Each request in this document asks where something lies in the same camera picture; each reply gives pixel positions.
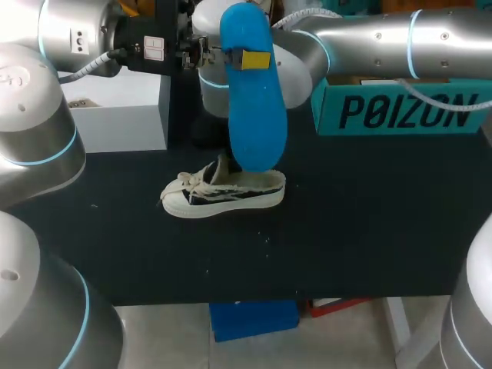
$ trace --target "blue box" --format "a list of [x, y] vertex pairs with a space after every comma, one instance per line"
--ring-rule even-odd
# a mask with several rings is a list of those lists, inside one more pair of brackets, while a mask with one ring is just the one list
[[[417, 83], [429, 97], [455, 105], [492, 100], [492, 83], [450, 80]], [[311, 96], [314, 124], [319, 135], [411, 135], [475, 133], [488, 109], [452, 112], [416, 99], [401, 85], [328, 85], [323, 80]]]
[[210, 304], [212, 330], [217, 342], [285, 331], [299, 324], [295, 301]]

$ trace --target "red object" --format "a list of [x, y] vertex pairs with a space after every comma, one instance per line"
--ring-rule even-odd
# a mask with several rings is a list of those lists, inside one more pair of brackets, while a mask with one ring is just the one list
[[350, 308], [354, 305], [359, 305], [370, 300], [370, 298], [355, 298], [352, 300], [340, 299], [331, 304], [326, 304], [320, 307], [313, 307], [312, 303], [309, 301], [307, 303], [307, 308], [312, 317], [321, 317], [323, 315], [334, 313], [335, 311], [339, 310], [344, 310], [346, 308]]

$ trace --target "white box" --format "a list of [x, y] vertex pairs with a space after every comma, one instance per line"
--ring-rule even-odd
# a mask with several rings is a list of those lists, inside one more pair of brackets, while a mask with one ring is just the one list
[[169, 77], [126, 67], [114, 78], [89, 75], [62, 86], [68, 103], [99, 105], [71, 109], [88, 153], [166, 150], [170, 87]]

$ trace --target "teal box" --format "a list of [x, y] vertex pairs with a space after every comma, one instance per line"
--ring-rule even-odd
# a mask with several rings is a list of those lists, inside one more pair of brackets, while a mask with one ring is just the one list
[[378, 0], [321, 0], [323, 8], [340, 15], [356, 15], [372, 9]]
[[475, 0], [475, 6], [479, 9], [492, 11], [491, 0]]
[[[492, 100], [489, 81], [451, 80], [418, 83], [426, 96], [454, 105]], [[401, 85], [328, 85], [324, 79], [311, 96], [319, 135], [422, 135], [475, 133], [488, 109], [454, 112], [435, 108], [415, 98]]]

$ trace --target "metal arm segment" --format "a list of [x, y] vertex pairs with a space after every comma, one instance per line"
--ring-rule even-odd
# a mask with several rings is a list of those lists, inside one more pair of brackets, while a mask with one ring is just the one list
[[363, 18], [311, 16], [274, 43], [328, 75], [492, 79], [492, 14], [472, 8]]

